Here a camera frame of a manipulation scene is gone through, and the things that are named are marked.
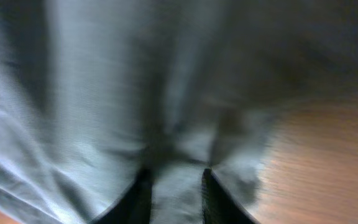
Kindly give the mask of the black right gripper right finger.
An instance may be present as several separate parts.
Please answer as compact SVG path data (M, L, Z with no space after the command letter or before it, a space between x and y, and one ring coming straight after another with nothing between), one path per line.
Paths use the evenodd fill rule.
M204 224L259 224L225 191L211 169L202 175L202 213Z

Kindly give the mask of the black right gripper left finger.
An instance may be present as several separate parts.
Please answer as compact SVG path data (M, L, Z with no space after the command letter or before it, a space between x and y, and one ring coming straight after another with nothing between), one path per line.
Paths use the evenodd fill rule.
M152 173L142 169L117 204L109 207L92 224L149 224L152 208Z

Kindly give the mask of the grey shorts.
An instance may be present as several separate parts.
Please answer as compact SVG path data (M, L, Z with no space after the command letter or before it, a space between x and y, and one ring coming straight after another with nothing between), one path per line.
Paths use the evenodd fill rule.
M254 208L272 124L358 91L358 1L0 1L0 210L91 223L152 173L150 223L202 180Z

